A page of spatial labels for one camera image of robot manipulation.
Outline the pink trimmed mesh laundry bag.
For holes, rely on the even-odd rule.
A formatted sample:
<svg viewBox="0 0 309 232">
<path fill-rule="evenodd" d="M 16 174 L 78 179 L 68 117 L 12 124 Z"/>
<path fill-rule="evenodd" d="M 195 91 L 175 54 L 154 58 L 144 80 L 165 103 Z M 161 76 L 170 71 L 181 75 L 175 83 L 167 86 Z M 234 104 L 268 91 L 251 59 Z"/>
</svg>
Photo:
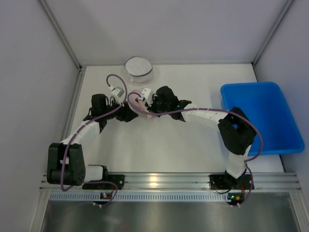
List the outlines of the pink trimmed mesh laundry bag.
<svg viewBox="0 0 309 232">
<path fill-rule="evenodd" d="M 142 102 L 137 102 L 136 98 L 140 98 L 140 90 L 133 90 L 128 94 L 127 102 L 132 110 L 134 110 L 139 116 L 150 119 L 157 117 L 153 113 L 147 110 Z"/>
</svg>

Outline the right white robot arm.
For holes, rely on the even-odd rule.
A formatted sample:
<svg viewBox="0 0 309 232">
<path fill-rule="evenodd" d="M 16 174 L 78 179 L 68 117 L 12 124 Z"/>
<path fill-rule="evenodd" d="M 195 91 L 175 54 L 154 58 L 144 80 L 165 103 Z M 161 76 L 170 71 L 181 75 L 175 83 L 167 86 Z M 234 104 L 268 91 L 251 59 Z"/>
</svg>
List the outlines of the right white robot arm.
<svg viewBox="0 0 309 232">
<path fill-rule="evenodd" d="M 155 93 L 145 88 L 141 91 L 146 109 L 161 116 L 167 113 L 174 120 L 194 122 L 219 131 L 229 151 L 226 173 L 238 179 L 245 172 L 245 160 L 257 135 L 243 111 L 234 107 L 230 111 L 202 109 L 188 100 L 179 100 L 171 88 L 163 86 Z"/>
</svg>

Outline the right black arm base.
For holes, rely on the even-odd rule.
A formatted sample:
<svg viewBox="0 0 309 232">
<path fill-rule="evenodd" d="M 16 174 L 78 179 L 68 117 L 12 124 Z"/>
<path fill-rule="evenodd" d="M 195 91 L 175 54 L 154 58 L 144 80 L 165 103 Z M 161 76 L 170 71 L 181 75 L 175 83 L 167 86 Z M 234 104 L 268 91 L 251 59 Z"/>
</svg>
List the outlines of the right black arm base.
<svg viewBox="0 0 309 232">
<path fill-rule="evenodd" d="M 238 178 L 234 178 L 227 172 L 223 174 L 211 174 L 210 186 L 211 190 L 228 191 L 228 190 L 252 190 L 254 189 L 253 178 L 250 174 L 246 174 L 247 169 Z"/>
</svg>

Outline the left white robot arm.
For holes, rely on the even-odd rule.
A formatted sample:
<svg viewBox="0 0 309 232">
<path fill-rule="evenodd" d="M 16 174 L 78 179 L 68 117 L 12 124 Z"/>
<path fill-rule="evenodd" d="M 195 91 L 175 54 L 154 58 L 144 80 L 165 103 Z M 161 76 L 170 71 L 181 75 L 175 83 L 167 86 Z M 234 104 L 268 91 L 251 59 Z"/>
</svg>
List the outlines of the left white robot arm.
<svg viewBox="0 0 309 232">
<path fill-rule="evenodd" d="M 93 183 L 93 189 L 100 189 L 103 181 L 109 181 L 107 167 L 87 165 L 84 151 L 101 134 L 108 120 L 116 119 L 130 122 L 137 118 L 127 102 L 120 103 L 115 97 L 95 94 L 91 98 L 91 107 L 79 128 L 68 138 L 59 143 L 52 143 L 48 148 L 47 182 L 49 184 L 81 186 Z"/>
</svg>

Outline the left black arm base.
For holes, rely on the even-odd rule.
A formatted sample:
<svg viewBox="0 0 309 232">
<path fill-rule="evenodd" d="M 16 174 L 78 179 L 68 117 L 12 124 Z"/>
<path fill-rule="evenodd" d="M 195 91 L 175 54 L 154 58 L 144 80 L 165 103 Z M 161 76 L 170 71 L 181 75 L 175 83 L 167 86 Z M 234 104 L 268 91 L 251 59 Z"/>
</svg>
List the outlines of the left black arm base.
<svg viewBox="0 0 309 232">
<path fill-rule="evenodd" d="M 102 180 L 90 181 L 83 184 L 83 190 L 121 190 L 124 187 L 125 175 L 108 174 Z"/>
</svg>

